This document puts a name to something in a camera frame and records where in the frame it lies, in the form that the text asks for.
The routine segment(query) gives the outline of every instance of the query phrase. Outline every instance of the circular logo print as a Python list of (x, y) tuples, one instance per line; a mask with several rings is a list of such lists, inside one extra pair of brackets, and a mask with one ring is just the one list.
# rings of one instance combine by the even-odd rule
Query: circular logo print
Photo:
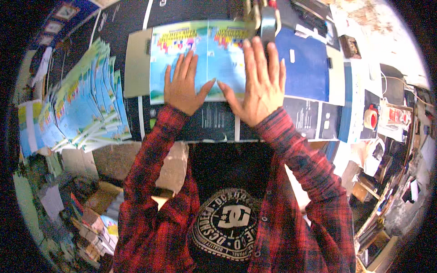
[(235, 261), (248, 260), (257, 235), (261, 201), (241, 189), (215, 193), (200, 207), (192, 230), (200, 249)]

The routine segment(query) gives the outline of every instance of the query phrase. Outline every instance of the flannel shirt sleeve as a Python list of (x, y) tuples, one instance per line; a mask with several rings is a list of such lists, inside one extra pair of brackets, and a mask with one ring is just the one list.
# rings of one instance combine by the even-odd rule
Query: flannel shirt sleeve
[(124, 180), (124, 202), (118, 216), (119, 240), (114, 252), (114, 272), (139, 272), (153, 263), (150, 247), (156, 237), (157, 203), (151, 195), (164, 159), (189, 117), (165, 105), (135, 157)]
[(308, 146), (283, 109), (255, 127), (293, 171), (311, 202), (306, 207), (314, 234), (330, 272), (355, 272), (352, 211), (341, 178), (326, 156)]
[(141, 149), (125, 179), (126, 201), (141, 203), (144, 197), (152, 193), (164, 159), (188, 120), (189, 117), (184, 112), (170, 105), (164, 106), (159, 111), (158, 120), (152, 132), (143, 140)]

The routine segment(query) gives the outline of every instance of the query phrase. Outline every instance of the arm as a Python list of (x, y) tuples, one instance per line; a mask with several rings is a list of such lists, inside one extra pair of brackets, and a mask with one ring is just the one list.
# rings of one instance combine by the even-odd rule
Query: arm
[(160, 176), (164, 158), (173, 146), (176, 136), (188, 122), (182, 111), (166, 105), (158, 113), (158, 121), (148, 134), (135, 157), (131, 171), (125, 179), (125, 201), (139, 202), (150, 196)]
[(170, 82), (171, 66), (165, 72), (164, 101), (158, 121), (145, 138), (134, 164), (124, 181), (125, 201), (118, 216), (119, 240), (114, 252), (114, 271), (133, 272), (150, 264), (155, 250), (158, 205), (152, 200), (152, 190), (158, 179), (164, 158), (189, 116), (203, 104), (214, 81), (207, 82), (196, 95), (194, 76), (197, 67), (193, 52), (180, 55)]
[(282, 107), (255, 129), (308, 193), (311, 202), (306, 212), (312, 222), (311, 231), (330, 272), (355, 272), (352, 211), (341, 178), (333, 174), (333, 165), (322, 152), (308, 147)]
[(150, 196), (160, 175), (174, 140), (189, 117), (203, 104), (215, 81), (207, 82), (196, 95), (194, 77), (198, 56), (189, 51), (179, 55), (170, 82), (171, 66), (167, 66), (164, 78), (164, 101), (167, 103), (158, 113), (158, 121), (135, 157), (135, 162), (124, 185), (125, 200), (142, 202)]
[(312, 200), (306, 210), (324, 260), (332, 272), (355, 268), (352, 213), (341, 179), (325, 155), (311, 150), (282, 108), (285, 62), (279, 62), (274, 43), (267, 45), (269, 64), (259, 37), (244, 41), (246, 93), (243, 103), (233, 90), (219, 82), (233, 112), (256, 129), (293, 171)]

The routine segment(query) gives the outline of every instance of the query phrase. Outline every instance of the tape roll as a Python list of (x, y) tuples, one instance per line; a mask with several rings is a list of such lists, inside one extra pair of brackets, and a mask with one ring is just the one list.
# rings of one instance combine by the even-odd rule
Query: tape roll
[(364, 112), (364, 127), (374, 130), (378, 123), (378, 115), (375, 110), (367, 109)]

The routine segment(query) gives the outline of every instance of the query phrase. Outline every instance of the hand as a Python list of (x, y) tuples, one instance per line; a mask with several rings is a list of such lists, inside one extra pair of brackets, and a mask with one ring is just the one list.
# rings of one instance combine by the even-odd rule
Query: hand
[(225, 83), (217, 81), (233, 113), (253, 127), (262, 122), (284, 103), (285, 61), (279, 63), (274, 43), (267, 45), (270, 62), (264, 54), (259, 37), (243, 42), (244, 62), (246, 65), (246, 93), (243, 103), (235, 98), (234, 91)]
[(164, 102), (181, 110), (189, 116), (205, 101), (206, 95), (215, 83), (215, 78), (205, 83), (200, 89), (198, 95), (194, 89), (194, 76), (196, 76), (198, 55), (193, 56), (190, 50), (184, 58), (183, 54), (179, 55), (174, 70), (173, 81), (170, 82), (171, 66), (167, 66), (164, 77)]

